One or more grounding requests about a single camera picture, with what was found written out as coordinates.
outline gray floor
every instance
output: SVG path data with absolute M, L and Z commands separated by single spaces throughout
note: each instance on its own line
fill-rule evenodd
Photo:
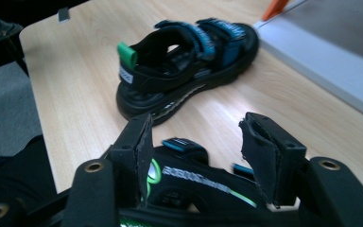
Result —
M 12 62 L 0 67 L 0 156 L 12 156 L 42 134 L 28 76 Z

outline velcro strap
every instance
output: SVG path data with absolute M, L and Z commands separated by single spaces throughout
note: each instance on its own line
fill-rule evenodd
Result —
M 174 21 L 161 21 L 157 25 L 155 25 L 155 28 L 164 28 L 167 26 L 182 26 L 187 28 L 191 33 L 193 34 L 194 39 L 192 39 L 194 48 L 196 49 L 196 52 L 199 55 L 199 58 L 204 61 L 211 61 L 215 57 L 215 47 L 208 36 L 208 34 L 205 33 L 204 30 L 202 30 L 198 26 L 193 26 L 185 22 L 174 22 Z
M 197 24 L 200 26 L 215 26 L 216 28 L 228 34 L 229 39 L 224 48 L 222 67 L 228 66 L 235 59 L 237 59 L 238 54 L 240 53 L 240 47 L 242 46 L 244 38 L 246 37 L 246 32 L 243 28 L 236 24 L 215 18 L 199 20 L 197 21 Z

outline black sandal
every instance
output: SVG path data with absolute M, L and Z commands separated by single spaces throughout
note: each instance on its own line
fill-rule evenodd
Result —
M 191 96 L 228 84 L 245 71 L 258 52 L 255 30 L 218 19 L 162 21 L 140 43 L 118 45 L 121 82 L 116 101 L 130 119 L 151 113 L 165 122 Z

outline wooden table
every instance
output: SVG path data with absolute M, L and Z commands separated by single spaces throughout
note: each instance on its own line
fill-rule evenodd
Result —
M 92 0 L 26 27 L 22 47 L 55 183 L 71 186 L 76 168 L 98 158 L 127 124 L 116 108 L 119 42 L 135 44 L 164 19 L 194 23 L 216 17 L 253 25 L 269 0 Z M 363 114 L 260 49 L 237 81 L 200 93 L 153 129 L 154 145 L 173 136 L 208 149 L 211 166 L 242 159 L 238 122 L 264 114 L 308 147 L 307 158 L 345 163 L 363 183 Z

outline sandal logo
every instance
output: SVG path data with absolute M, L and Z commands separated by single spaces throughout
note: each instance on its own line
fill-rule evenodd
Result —
M 134 76 L 127 72 L 122 66 L 120 66 L 119 75 L 125 82 L 132 84 Z

